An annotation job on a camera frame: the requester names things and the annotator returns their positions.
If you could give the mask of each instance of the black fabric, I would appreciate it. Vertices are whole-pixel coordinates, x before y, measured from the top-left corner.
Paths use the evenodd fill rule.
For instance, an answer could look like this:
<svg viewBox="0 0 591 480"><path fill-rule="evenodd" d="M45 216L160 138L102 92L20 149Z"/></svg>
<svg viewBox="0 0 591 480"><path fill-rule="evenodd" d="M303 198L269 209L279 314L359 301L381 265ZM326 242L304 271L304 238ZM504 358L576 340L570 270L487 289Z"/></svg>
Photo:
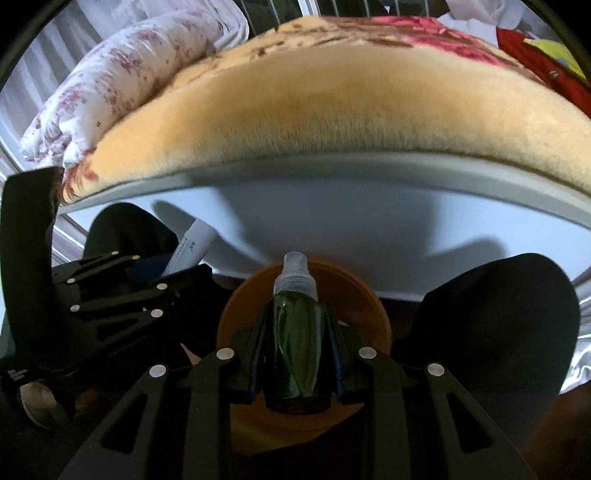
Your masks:
<svg viewBox="0 0 591 480"><path fill-rule="evenodd" d="M426 295L400 363L445 365L518 447L560 391L579 302L551 260L525 254L475 268Z"/></svg>
<svg viewBox="0 0 591 480"><path fill-rule="evenodd" d="M92 223L83 258L112 251L149 258L174 252L177 245L177 236L156 217L131 203L115 203Z"/></svg>

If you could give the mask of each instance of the metal screw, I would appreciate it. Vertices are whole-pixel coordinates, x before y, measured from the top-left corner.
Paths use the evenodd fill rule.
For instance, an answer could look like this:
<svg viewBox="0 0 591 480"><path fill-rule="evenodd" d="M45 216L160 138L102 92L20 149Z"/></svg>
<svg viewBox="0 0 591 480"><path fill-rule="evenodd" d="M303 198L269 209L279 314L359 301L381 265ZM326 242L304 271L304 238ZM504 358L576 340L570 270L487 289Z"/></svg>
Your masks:
<svg viewBox="0 0 591 480"><path fill-rule="evenodd" d="M359 356L366 360L371 360L377 356L377 352L370 346L364 346L359 349Z"/></svg>
<svg viewBox="0 0 591 480"><path fill-rule="evenodd" d="M150 376L153 378L160 378L166 374L166 367L164 365L154 365L150 368Z"/></svg>
<svg viewBox="0 0 591 480"><path fill-rule="evenodd" d="M445 373L445 369L439 364L429 364L427 367L427 372L429 372L434 377L440 377Z"/></svg>
<svg viewBox="0 0 591 480"><path fill-rule="evenodd" d="M230 360L233 356L234 350L231 348L220 348L216 353L216 357L220 360Z"/></svg>

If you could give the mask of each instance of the white tube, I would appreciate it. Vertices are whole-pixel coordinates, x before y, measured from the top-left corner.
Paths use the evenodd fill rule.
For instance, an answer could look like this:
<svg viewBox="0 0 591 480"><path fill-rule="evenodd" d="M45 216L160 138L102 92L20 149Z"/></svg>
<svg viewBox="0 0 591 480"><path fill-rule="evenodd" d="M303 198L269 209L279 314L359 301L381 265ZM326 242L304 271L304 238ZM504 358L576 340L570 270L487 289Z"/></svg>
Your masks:
<svg viewBox="0 0 591 480"><path fill-rule="evenodd" d="M162 276L198 265L217 237L218 233L214 227L197 218L185 232Z"/></svg>

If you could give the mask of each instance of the white floral comforter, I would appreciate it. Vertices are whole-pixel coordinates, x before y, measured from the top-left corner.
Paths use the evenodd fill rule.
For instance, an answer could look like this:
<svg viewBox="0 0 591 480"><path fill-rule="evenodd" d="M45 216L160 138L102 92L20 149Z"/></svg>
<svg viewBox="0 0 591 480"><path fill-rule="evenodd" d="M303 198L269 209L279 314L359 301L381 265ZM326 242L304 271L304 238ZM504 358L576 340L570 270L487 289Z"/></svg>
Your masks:
<svg viewBox="0 0 591 480"><path fill-rule="evenodd" d="M33 119L21 139L24 157L39 167L77 164L177 71L247 39L248 23L232 0L194 1L191 10L116 33L85 55Z"/></svg>

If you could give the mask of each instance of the red fabric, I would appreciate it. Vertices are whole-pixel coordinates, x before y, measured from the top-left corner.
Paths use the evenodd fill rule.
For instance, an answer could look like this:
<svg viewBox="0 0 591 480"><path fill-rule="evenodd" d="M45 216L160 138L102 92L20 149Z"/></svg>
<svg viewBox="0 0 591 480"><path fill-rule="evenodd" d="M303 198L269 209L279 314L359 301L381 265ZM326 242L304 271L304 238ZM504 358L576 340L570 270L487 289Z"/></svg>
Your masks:
<svg viewBox="0 0 591 480"><path fill-rule="evenodd" d="M552 60L537 48L524 43L527 38L524 34L506 30L496 29L496 37L499 41L499 48L506 54L530 69L540 77L552 90L561 94L564 98L579 107L589 118L591 118L591 88L560 63ZM558 72L558 75L551 75L550 72Z"/></svg>

